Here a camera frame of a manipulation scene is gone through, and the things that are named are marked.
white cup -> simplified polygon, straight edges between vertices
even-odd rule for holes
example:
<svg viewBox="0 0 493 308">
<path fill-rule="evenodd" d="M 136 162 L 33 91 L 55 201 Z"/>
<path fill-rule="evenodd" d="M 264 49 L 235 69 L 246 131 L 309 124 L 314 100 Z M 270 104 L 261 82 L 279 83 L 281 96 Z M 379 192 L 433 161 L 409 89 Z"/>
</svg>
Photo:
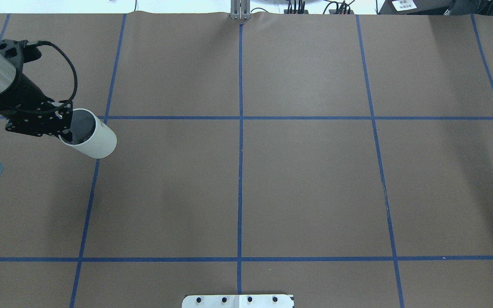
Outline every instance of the white cup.
<svg viewBox="0 0 493 308">
<path fill-rule="evenodd" d="M 92 158 L 104 158 L 117 146 L 113 130 L 87 109 L 74 109 L 70 131 L 73 133 L 71 143 L 59 136 L 60 141 Z"/>
</svg>

